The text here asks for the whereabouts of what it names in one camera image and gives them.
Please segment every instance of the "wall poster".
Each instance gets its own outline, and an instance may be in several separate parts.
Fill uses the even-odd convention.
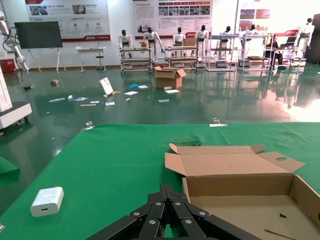
[[[63,42],[110,41],[107,0],[25,0],[30,22],[58,21]]]
[[[213,0],[133,0],[134,36],[142,39],[148,27],[160,38],[172,38],[181,27],[193,38],[202,25],[211,31]]]

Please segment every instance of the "stick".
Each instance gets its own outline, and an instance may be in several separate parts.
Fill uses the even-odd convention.
[[[271,233],[271,234],[275,234],[275,235],[278,235],[278,236],[281,236],[281,237],[284,237],[284,238],[287,238],[287,239],[291,239],[291,240],[296,240],[296,239],[294,239],[294,238],[292,238],[292,237],[284,236],[284,235],[281,235],[281,234],[279,234],[279,233],[270,231],[270,230],[268,230],[268,229],[264,229],[264,230],[265,230],[266,232],[268,232],[268,233]]]

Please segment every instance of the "seated person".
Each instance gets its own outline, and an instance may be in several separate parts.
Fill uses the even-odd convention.
[[[283,61],[282,53],[280,53],[279,51],[275,51],[275,49],[279,48],[279,45],[277,43],[277,38],[278,38],[278,36],[274,35],[273,38],[271,38],[270,43],[266,46],[267,48],[270,49],[271,45],[272,45],[273,51],[268,51],[268,50],[265,51],[265,57],[266,58],[270,58],[270,56],[271,56],[270,69],[273,69],[273,70],[276,69],[276,67],[275,67],[276,59],[278,59],[278,64],[279,65],[282,65],[282,61]]]

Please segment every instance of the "white table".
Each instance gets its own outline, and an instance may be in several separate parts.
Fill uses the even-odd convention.
[[[81,54],[85,53],[102,53],[103,56],[105,56],[105,49],[106,47],[91,47],[91,48],[82,48],[82,47],[76,47],[75,48],[78,51],[79,58],[80,58],[80,66],[81,66],[81,73],[85,72],[83,64],[82,64],[82,57]],[[106,65],[104,65],[104,72],[107,71]]]

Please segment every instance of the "white card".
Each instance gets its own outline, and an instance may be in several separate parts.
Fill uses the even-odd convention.
[[[137,93],[138,93],[137,91],[129,91],[129,92],[126,92],[125,95],[133,95]]]
[[[167,90],[167,91],[165,91],[167,94],[176,94],[176,93],[180,93],[180,91],[179,90],[177,90],[177,89],[173,89],[173,90]]]

